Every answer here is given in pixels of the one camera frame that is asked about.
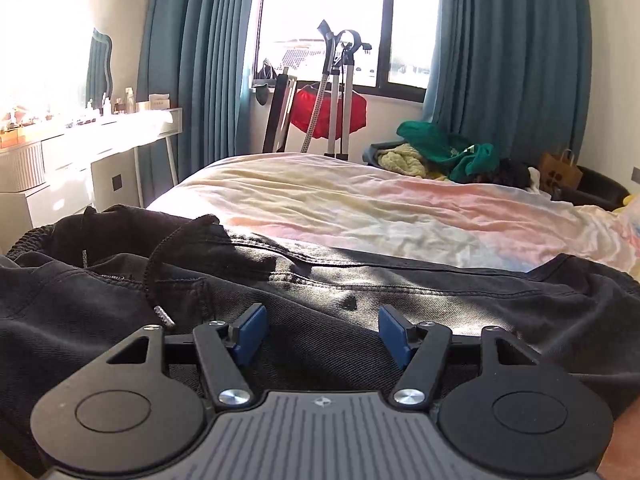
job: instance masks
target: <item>black window frame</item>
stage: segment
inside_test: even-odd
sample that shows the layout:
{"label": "black window frame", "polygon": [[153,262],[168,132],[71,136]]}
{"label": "black window frame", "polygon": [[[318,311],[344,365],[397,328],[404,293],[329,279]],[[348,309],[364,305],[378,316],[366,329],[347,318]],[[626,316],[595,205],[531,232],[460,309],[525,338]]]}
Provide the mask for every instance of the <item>black window frame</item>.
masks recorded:
{"label": "black window frame", "polygon": [[[257,78],[258,71],[262,67],[261,62],[258,61],[258,52],[260,51],[260,30],[262,27],[263,3],[264,0],[260,0],[258,4],[257,30],[254,52],[254,86],[268,82],[265,80],[259,80]],[[424,101],[424,95],[426,93],[426,90],[424,88],[389,82],[389,73],[391,70],[391,33],[393,29],[393,18],[394,0],[382,0],[382,22],[380,25],[380,48],[378,50],[378,70],[376,73],[376,85],[353,85],[353,89],[359,94],[376,95],[380,97],[388,97],[392,99],[421,103]],[[312,84],[315,82],[317,81],[299,80],[298,87],[301,88],[305,84]]]}

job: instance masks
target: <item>metal bolt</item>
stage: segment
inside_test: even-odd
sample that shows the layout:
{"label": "metal bolt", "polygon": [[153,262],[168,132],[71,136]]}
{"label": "metal bolt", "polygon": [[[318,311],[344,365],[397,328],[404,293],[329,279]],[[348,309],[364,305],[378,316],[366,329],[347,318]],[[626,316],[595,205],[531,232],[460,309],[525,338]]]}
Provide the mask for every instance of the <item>metal bolt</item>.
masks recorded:
{"label": "metal bolt", "polygon": [[242,406],[250,399],[251,395],[244,390],[224,390],[218,396],[218,400],[227,406]]}
{"label": "metal bolt", "polygon": [[394,400],[398,404],[415,406],[424,401],[424,393],[420,390],[414,390],[413,388],[405,388],[404,390],[398,390],[394,393]]}

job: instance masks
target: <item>ribbed white container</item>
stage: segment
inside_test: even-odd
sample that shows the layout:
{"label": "ribbed white container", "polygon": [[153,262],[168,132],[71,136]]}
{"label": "ribbed white container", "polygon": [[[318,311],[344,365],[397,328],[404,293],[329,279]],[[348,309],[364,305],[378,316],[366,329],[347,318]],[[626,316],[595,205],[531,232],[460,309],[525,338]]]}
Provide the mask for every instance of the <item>ribbed white container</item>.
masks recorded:
{"label": "ribbed white container", "polygon": [[41,142],[0,153],[0,192],[25,191],[44,181]]}

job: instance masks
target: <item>wall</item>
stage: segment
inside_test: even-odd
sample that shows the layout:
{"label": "wall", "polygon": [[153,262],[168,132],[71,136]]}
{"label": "wall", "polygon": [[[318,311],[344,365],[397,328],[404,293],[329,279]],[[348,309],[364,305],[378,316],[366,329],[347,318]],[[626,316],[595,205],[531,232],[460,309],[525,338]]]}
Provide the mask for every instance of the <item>wall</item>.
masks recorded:
{"label": "wall", "polygon": [[640,168],[640,0],[590,0],[593,29],[591,98],[580,164],[630,192]]}
{"label": "wall", "polygon": [[113,40],[114,97],[135,86],[148,0],[0,0],[0,107],[81,101],[93,28]]}
{"label": "wall", "polygon": [[[374,142],[399,140],[396,129],[403,121],[417,121],[422,117],[422,103],[401,101],[377,96],[364,96],[367,99],[367,126],[353,132],[349,141],[349,160],[362,161],[363,150]],[[260,106],[252,97],[251,104],[251,153],[261,153],[264,142],[264,131],[267,127],[271,99],[265,106]],[[299,152],[305,134],[291,126],[287,139],[288,152]],[[322,155],[326,151],[326,139],[313,139],[309,153]]]}

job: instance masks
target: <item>window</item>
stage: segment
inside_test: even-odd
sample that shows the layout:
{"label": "window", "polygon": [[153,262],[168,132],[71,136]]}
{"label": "window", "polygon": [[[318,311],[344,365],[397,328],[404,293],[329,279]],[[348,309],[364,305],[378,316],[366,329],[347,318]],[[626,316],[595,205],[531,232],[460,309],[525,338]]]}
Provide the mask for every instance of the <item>window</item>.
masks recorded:
{"label": "window", "polygon": [[372,51],[355,56],[353,83],[363,94],[424,99],[435,44],[439,0],[262,0],[255,75],[268,60],[301,82],[318,81],[324,41],[318,25],[351,28]]}

